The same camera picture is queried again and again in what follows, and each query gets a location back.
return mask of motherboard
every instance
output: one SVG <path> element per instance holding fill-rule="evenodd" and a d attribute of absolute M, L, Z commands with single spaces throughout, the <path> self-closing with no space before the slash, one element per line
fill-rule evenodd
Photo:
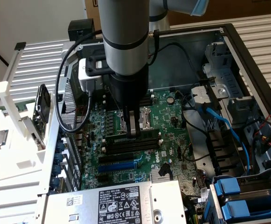
<path fill-rule="evenodd" d="M 95 104 L 89 123 L 75 135 L 83 162 L 81 190 L 155 181 L 160 168 L 169 164 L 181 191 L 188 195 L 200 193 L 195 162 L 182 159 L 184 153 L 191 158 L 192 152 L 187 150 L 189 135 L 182 127 L 181 99 L 176 99 L 174 91 L 152 91 L 148 98 L 140 109 L 141 136 L 137 140 L 126 138 L 123 113 L 118 105 L 110 110 L 106 96 Z M 77 123 L 84 118 L 81 111 L 77 109 Z"/>

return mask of robotic arm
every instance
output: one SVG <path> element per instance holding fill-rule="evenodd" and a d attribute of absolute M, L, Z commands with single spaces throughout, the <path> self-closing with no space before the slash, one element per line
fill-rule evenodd
<path fill-rule="evenodd" d="M 116 73 L 111 92 L 123 106 L 129 138 L 140 135 L 139 101 L 148 90 L 149 21 L 168 9 L 202 15 L 208 0 L 99 0 L 106 60 Z"/>

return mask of blue pcie slot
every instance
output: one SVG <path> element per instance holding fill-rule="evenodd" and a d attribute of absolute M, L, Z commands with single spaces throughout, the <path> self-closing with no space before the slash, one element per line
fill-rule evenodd
<path fill-rule="evenodd" d="M 123 169 L 136 169 L 137 162 L 129 161 L 129 162 L 119 162 L 111 165 L 104 165 L 98 167 L 99 173 L 111 172 Z"/>

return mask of white wall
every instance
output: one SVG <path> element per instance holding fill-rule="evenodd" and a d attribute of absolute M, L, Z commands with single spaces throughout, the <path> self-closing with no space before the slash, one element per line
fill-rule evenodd
<path fill-rule="evenodd" d="M 70 21 L 83 19 L 83 11 L 82 0 L 0 0 L 0 54 L 10 62 L 18 42 L 68 39 Z"/>

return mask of cardboard box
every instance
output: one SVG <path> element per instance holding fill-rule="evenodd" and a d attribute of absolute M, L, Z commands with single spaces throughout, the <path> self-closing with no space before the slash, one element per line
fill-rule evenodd
<path fill-rule="evenodd" d="M 94 19 L 95 30 L 101 29 L 98 0 L 85 0 L 88 18 Z M 204 16 L 168 12 L 170 25 L 192 22 L 233 19 L 240 17 L 271 14 L 271 0 L 209 0 Z"/>

